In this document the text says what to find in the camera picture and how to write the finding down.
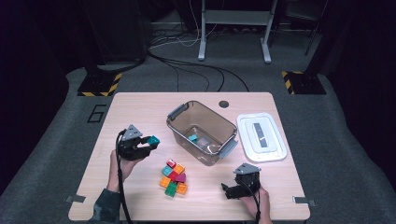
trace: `white plastic lid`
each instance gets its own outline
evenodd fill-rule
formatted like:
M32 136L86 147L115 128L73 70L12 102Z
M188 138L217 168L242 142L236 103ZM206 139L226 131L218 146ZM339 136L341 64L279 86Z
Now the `white plastic lid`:
M288 152L270 114L241 114L236 122L242 146L249 159L281 161L286 158Z

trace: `yellow and black hazard tape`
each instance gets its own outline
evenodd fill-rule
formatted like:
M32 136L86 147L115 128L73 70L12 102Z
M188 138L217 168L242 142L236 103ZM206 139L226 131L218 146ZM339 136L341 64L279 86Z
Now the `yellow and black hazard tape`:
M291 80L289 79L290 74L302 75L303 72L289 72L289 71L282 72L282 77L283 77L283 80L285 81L286 89L288 89L289 94L295 94L293 86L291 84Z
M78 93L78 96L111 96L111 95L113 95L114 91L116 90L117 86L119 85L121 77L122 77L122 74L118 74L114 77L114 81L111 84L108 91L100 91L100 92L80 91Z

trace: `sleeve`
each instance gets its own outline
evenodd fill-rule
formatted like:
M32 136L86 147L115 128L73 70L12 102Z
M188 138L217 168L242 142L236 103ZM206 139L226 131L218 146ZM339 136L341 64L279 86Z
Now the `sleeve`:
M120 223L120 194L103 189L93 206L93 216L88 223Z

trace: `bin handle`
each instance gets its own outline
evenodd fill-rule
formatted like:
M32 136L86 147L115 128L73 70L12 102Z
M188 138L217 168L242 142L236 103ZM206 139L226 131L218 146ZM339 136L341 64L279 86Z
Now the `bin handle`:
M181 114L183 111L187 110L188 108L189 108L188 104L180 105L168 114L168 118L171 121L174 121L179 114Z
M219 157L224 159L230 152L238 145L238 142L235 140L230 140L226 146L223 147L223 150L220 152Z

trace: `black wall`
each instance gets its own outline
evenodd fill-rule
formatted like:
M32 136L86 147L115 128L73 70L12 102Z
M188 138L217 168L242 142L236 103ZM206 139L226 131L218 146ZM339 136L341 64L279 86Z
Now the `black wall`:
M0 193L50 125L68 91L65 72L21 0L0 6Z
M330 80L346 123L396 188L396 4L358 1Z

